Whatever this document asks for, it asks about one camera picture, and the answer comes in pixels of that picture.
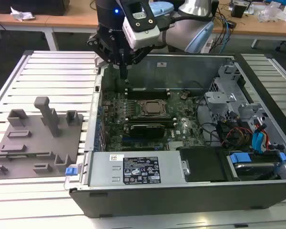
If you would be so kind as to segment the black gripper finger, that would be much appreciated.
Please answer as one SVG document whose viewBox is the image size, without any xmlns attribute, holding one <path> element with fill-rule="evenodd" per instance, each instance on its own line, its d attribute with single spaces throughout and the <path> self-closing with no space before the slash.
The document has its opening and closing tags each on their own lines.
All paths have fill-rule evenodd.
<svg viewBox="0 0 286 229">
<path fill-rule="evenodd" d="M 126 79 L 128 75 L 128 69 L 133 64 L 138 64 L 148 53 L 150 52 L 150 46 L 143 47 L 138 50 L 127 48 L 123 54 L 123 78 Z"/>
<path fill-rule="evenodd" d="M 113 35 L 109 36 L 109 44 L 107 44 L 101 38 L 100 34 L 92 33 L 87 40 L 87 45 L 91 47 L 103 61 L 112 64 L 115 68 L 119 69 L 120 78 L 124 78 L 123 57 Z"/>
</svg>

